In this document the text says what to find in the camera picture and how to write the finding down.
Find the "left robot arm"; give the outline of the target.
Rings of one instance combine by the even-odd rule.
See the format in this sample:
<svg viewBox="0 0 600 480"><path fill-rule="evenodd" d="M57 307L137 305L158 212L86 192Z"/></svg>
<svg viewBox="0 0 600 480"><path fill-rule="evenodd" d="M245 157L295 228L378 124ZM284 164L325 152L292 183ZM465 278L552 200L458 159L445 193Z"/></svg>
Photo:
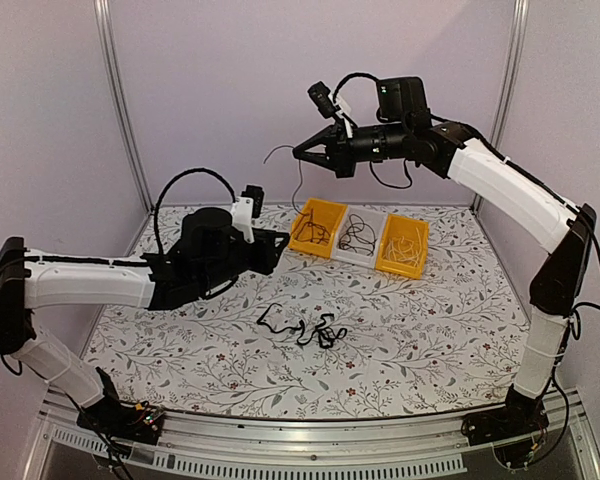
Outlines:
<svg viewBox="0 0 600 480"><path fill-rule="evenodd" d="M121 433L129 415L108 375L34 328L34 310L59 305L176 310L224 293L245 272L271 274L289 240L285 232L254 227L249 214L216 207L187 215L169 251L140 257L52 255L10 237L0 250L0 355L64 391L106 433Z"/></svg>

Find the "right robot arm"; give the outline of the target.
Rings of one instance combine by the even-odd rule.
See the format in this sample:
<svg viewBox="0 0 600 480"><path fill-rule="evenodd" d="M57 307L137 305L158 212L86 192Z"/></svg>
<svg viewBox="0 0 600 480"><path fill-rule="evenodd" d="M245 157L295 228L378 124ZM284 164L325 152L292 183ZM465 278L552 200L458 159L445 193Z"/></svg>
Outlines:
<svg viewBox="0 0 600 480"><path fill-rule="evenodd" d="M373 80L377 124L360 127L339 89L322 82L308 95L332 125L293 150L299 161L339 178L359 163L403 159L470 189L526 230L547 257L529 287L531 328L519 370L503 407L469 414L461 431L472 445L504 440L545 428L543 397L568 344L576 298L596 245L596 212L563 198L501 154L474 127L433 114L418 77Z"/></svg>

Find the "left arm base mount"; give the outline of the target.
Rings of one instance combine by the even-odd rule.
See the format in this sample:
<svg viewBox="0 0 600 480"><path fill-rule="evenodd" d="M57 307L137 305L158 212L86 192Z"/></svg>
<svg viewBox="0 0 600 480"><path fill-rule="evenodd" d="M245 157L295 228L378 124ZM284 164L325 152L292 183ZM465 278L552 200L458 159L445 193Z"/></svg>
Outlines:
<svg viewBox="0 0 600 480"><path fill-rule="evenodd" d="M164 409L141 401L125 405L119 398L110 378L100 367L96 368L103 383L104 397L94 405L82 408L77 425L104 436L156 445L164 425Z"/></svg>

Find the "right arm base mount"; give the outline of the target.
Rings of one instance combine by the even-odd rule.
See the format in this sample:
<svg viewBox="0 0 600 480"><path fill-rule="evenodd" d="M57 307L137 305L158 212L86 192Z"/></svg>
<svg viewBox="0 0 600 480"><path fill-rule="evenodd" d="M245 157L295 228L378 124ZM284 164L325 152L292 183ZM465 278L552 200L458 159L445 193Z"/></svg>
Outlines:
<svg viewBox="0 0 600 480"><path fill-rule="evenodd" d="M493 453L505 468L526 468L548 438L549 421L542 397L529 398L511 387L505 404L463 418L461 433L471 446L504 441Z"/></svg>

